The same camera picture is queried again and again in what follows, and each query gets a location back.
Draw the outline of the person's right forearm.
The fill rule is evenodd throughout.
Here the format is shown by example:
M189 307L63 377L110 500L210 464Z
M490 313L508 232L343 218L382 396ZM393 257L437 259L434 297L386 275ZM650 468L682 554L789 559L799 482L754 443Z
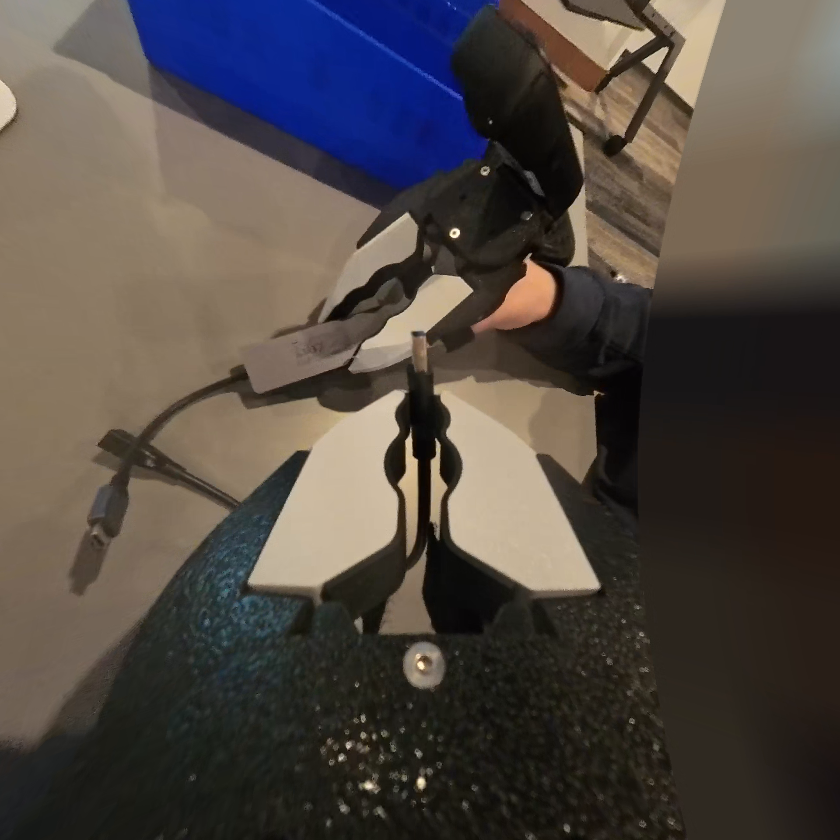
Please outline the person's right forearm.
M559 287L549 315L511 332L538 360L595 395L592 495L637 530L638 420L653 292L582 266L542 263Z

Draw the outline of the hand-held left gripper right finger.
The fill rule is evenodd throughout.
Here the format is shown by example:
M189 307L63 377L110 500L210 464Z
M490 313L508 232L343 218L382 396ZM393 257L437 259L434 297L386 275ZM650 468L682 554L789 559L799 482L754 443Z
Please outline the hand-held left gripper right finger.
M438 399L444 545L527 596L598 593L602 585L537 454L456 395Z

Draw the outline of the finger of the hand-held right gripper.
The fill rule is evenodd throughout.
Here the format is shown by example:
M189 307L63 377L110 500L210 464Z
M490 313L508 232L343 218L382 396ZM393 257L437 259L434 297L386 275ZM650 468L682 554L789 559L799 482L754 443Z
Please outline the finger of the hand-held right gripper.
M318 324L385 325L407 310L430 277L430 246L404 213L349 257L323 303Z
M411 353L413 327L400 325L398 316L427 295L434 276L424 267L396 276L393 266L376 280L370 268L347 265L329 299L329 322L342 327L341 337L353 350L349 371L369 373L398 364Z

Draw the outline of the rolling desk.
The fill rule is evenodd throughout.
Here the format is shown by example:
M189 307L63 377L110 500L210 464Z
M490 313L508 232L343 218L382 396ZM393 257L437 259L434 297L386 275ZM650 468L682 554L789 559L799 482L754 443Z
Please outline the rolling desk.
M502 16L531 31L542 44L554 68L560 70L584 91L602 93L614 80L661 50L665 52L653 78L630 119L624 134L612 134L603 143L605 156L613 158L635 140L658 94L666 85L670 71L686 43L686 38L649 1L606 1L560 3L567 15L575 15L596 22L650 34L650 39L635 51L618 59L610 68L596 60L590 52L561 33L558 25L528 2L500 1Z

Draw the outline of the blue plastic bin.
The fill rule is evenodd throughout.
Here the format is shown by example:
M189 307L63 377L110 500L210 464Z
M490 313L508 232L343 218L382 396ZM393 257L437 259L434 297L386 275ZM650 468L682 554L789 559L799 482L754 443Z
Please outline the blue plastic bin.
M498 2L130 1L146 59L397 189L487 146L450 68Z

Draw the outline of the person's right hand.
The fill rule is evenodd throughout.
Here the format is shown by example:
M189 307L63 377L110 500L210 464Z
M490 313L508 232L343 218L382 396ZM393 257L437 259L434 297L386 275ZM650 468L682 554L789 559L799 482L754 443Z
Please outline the person's right hand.
M563 295L562 279L532 259L526 259L523 266L523 275L499 308L475 324L473 334L525 329L546 320L558 307Z

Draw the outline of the grey usb hub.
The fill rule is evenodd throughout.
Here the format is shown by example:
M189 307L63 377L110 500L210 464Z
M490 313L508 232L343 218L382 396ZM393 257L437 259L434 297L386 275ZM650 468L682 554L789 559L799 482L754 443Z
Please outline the grey usb hub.
M245 352L245 363L218 381L184 395L167 406L135 436L110 430L100 441L108 454L119 459L109 483L99 488L87 516L86 538L104 553L117 538L130 504L129 485L135 467L181 483L210 498L226 510L238 502L163 455L153 446L160 431L173 418L207 399L247 386L255 394L288 388L328 374L352 361L362 343L377 331L365 316L328 321L259 343Z

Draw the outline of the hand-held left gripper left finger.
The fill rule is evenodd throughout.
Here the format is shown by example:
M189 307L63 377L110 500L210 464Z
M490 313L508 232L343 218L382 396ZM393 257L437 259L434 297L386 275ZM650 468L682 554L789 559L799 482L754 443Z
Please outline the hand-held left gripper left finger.
M248 588L316 605L384 603L405 571L407 437L404 391L329 430L305 458Z

